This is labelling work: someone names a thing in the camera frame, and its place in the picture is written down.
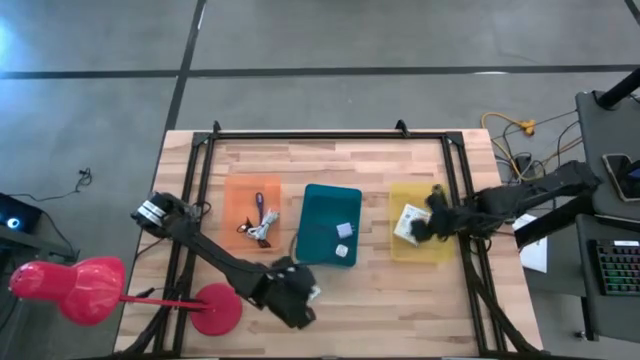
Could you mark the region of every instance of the gray floor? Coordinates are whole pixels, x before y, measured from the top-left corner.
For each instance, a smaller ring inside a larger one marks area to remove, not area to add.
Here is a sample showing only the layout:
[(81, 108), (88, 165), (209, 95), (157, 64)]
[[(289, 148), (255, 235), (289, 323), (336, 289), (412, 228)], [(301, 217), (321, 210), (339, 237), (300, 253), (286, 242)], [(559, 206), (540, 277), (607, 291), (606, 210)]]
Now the gray floor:
[[(196, 0), (5, 0), (0, 71), (175, 70), (195, 6)], [(633, 64), (640, 63), (639, 34), (622, 0), (209, 0), (192, 69)], [(624, 75), (190, 79), (176, 128), (210, 128), (213, 120), (229, 129), (388, 128), (397, 119), (410, 127), (475, 128), (487, 111), (537, 120), (570, 111), (575, 93), (606, 89)], [(81, 257), (115, 255), (130, 268), (140, 231), (128, 214), (150, 189), (175, 84), (173, 78), (0, 80), (6, 169), (0, 192), (66, 192), (76, 171), (90, 166), (89, 189), (40, 206)], [(572, 114), (545, 124), (530, 139), (513, 135), (514, 151), (547, 156), (575, 120)], [(492, 134), (503, 126), (492, 120)], [(578, 135), (576, 127), (566, 139)], [(577, 147), (563, 160), (583, 157)], [(571, 242), (567, 232), (556, 238)], [(558, 269), (548, 276), (564, 275)], [(640, 351), (612, 339), (572, 338), (582, 327), (577, 298), (546, 291), (548, 277), (527, 276), (547, 350), (607, 359)], [(104, 355), (113, 345), (117, 314), (85, 329), (49, 305), (24, 306), (21, 359)]]

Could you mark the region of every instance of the red lamp shade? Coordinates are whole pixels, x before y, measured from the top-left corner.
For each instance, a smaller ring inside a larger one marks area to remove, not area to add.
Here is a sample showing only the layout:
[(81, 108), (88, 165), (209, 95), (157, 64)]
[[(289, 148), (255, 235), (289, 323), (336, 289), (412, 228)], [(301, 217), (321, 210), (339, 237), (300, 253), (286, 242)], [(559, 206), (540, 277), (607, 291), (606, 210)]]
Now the red lamp shade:
[(116, 257), (98, 257), (64, 266), (33, 261), (18, 268), (9, 289), (18, 297), (58, 303), (79, 325), (96, 325), (115, 309), (124, 288), (125, 269)]

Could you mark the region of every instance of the red lamp base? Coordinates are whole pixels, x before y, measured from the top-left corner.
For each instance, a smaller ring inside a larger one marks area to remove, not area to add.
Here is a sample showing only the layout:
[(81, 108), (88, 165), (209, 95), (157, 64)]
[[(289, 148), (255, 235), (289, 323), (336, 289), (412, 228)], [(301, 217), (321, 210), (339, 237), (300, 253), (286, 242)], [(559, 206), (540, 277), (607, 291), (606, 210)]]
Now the red lamp base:
[(189, 313), (193, 326), (200, 333), (209, 336), (224, 335), (240, 322), (242, 302), (228, 285), (207, 285), (198, 291), (195, 298), (213, 307)]

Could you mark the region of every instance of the teal plastic tray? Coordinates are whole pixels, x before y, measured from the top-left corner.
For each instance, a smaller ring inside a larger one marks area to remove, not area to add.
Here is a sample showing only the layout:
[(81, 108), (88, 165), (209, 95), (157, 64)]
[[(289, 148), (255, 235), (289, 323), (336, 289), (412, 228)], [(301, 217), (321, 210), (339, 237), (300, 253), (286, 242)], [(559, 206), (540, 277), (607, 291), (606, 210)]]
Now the teal plastic tray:
[[(309, 184), (304, 191), (296, 258), (302, 263), (351, 267), (358, 257), (362, 192), (357, 189)], [(340, 239), (337, 225), (350, 223), (353, 234)], [(347, 247), (344, 257), (338, 245)]]

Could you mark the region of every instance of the keyboard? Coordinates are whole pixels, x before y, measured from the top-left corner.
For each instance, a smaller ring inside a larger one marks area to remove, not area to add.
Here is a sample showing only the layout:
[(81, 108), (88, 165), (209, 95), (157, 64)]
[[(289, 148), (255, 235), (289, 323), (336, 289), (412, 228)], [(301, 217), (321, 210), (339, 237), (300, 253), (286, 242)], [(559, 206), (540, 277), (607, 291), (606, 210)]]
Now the keyboard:
[(640, 296), (640, 241), (591, 240), (600, 291), (607, 296)]

